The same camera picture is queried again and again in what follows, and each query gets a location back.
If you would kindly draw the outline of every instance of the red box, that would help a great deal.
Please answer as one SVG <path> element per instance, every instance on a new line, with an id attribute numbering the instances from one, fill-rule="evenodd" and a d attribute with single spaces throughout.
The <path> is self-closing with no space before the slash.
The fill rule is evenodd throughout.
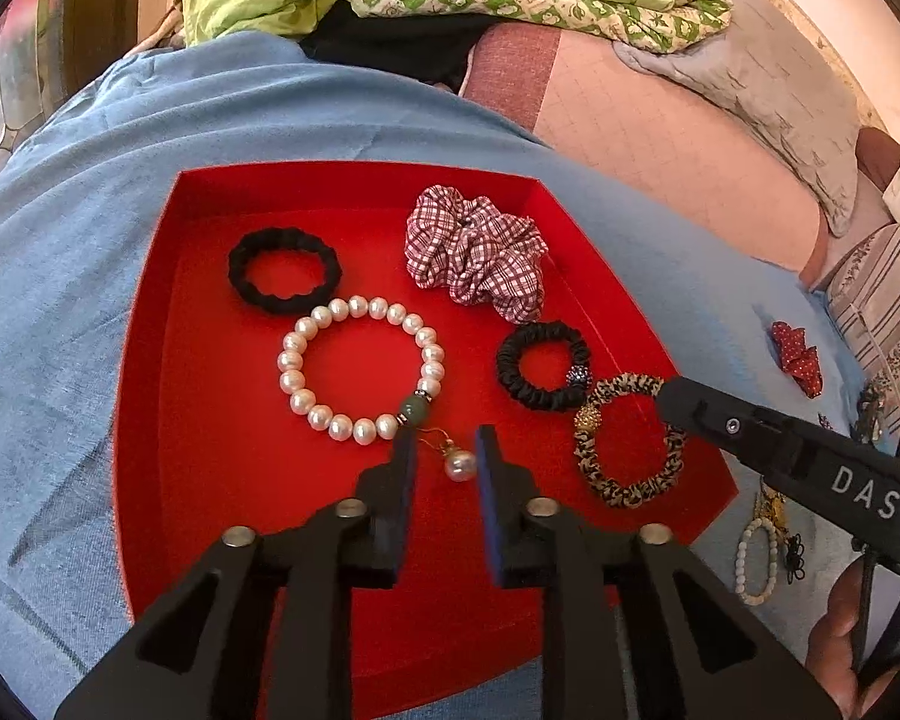
<path id="1" fill-rule="evenodd" d="M 640 509 L 607 509 L 573 456 L 573 415 L 527 410 L 495 381 L 495 351 L 514 328 L 488 305 L 463 307 L 446 290 L 420 290 L 403 257 L 406 218 L 433 184 L 485 194 L 536 220 L 544 262 L 543 319 L 583 332 L 597 377 L 676 374 L 643 314 L 559 201 L 538 181 L 453 167 L 372 162 L 289 162 L 212 167 L 178 178 L 160 220 L 127 332 L 116 418 L 114 505 L 127 598 L 134 615 L 183 575 L 227 527 L 272 533 L 303 522 L 353 490 L 359 472 L 386 461 L 387 442 L 336 443 L 287 407 L 276 357 L 293 319 L 240 300 L 227 255 L 266 226 L 297 226 L 336 248 L 340 295 L 384 296 L 439 333 L 447 375 L 428 425 L 472 446 L 497 427 L 504 456 L 527 466 L 546 495 L 595 524 L 632 531 L 670 525 L 693 541 L 736 494 L 719 451 L 688 442 L 677 486 Z M 307 292 L 322 280 L 316 257 L 259 257 L 264 292 Z M 558 386 L 559 344 L 531 350 L 523 370 Z M 351 418 L 391 412 L 418 379 L 419 350 L 386 322 L 343 322 L 307 349 L 307 386 Z M 598 447 L 605 471 L 627 484 L 663 462 L 663 429 L 648 398 L 604 408 Z M 474 483 L 454 484 L 442 458 L 420 448 L 407 560 L 391 591 L 356 591 L 357 717 L 418 706 L 470 688 L 538 654 L 539 594 L 490 585 Z"/>

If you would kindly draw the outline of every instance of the metal screw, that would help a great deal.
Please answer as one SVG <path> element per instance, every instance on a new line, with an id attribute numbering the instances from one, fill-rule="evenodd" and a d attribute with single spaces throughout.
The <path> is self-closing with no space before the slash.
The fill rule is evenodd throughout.
<path id="1" fill-rule="evenodd" d="M 366 513 L 367 504 L 362 502 L 360 498 L 343 498 L 343 500 L 337 504 L 337 517 L 343 519 L 362 517 Z"/>
<path id="2" fill-rule="evenodd" d="M 553 498 L 530 498 L 527 501 L 527 514 L 531 517 L 552 517 L 560 511 L 560 504 Z"/>
<path id="3" fill-rule="evenodd" d="M 659 522 L 652 522 L 640 529 L 640 539 L 645 544 L 665 544 L 673 537 L 674 532 Z"/>
<path id="4" fill-rule="evenodd" d="M 252 528 L 245 525 L 234 525 L 223 531 L 223 543 L 228 547 L 248 547 L 257 538 Z"/>

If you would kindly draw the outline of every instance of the jade bead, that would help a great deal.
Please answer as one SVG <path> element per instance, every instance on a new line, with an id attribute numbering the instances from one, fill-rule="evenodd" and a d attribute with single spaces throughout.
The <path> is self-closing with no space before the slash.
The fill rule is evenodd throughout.
<path id="1" fill-rule="evenodd" d="M 410 427 L 419 427 L 430 413 L 430 404 L 419 395 L 411 395 L 404 398 L 397 413 L 402 413 Z"/>

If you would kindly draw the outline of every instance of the scrunchie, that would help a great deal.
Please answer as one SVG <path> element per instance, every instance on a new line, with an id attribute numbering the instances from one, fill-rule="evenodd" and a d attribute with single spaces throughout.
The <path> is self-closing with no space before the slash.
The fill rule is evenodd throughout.
<path id="1" fill-rule="evenodd" d="M 490 302 L 507 322 L 540 317 L 540 258 L 547 245 L 531 218 L 502 214 L 487 197 L 468 200 L 432 186 L 407 220 L 407 271 L 418 287 L 446 285 L 453 302 Z"/>

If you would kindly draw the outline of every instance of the blue fabric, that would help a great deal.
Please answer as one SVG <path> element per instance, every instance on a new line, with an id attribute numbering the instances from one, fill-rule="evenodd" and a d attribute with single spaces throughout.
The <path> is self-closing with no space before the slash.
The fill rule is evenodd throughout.
<path id="1" fill-rule="evenodd" d="M 811 421 L 823 412 L 847 430 L 862 372 L 794 274 L 742 256 L 495 114 L 407 79 L 312 63 L 294 43 L 258 33 L 118 62 L 0 175 L 0 671 L 38 718 L 127 628 L 110 428 L 127 312 L 170 185 L 188 167 L 287 159 L 537 176 L 684 375 Z M 776 366 L 774 319 L 806 327 L 818 346 L 818 400 Z M 730 464 L 741 495 L 695 545 L 727 584 L 756 490 L 754 474 Z M 791 514 L 809 543 L 809 577 L 757 613 L 800 654 L 850 554 L 845 535 Z M 535 716 L 537 679 L 531 664 L 401 716 Z"/>

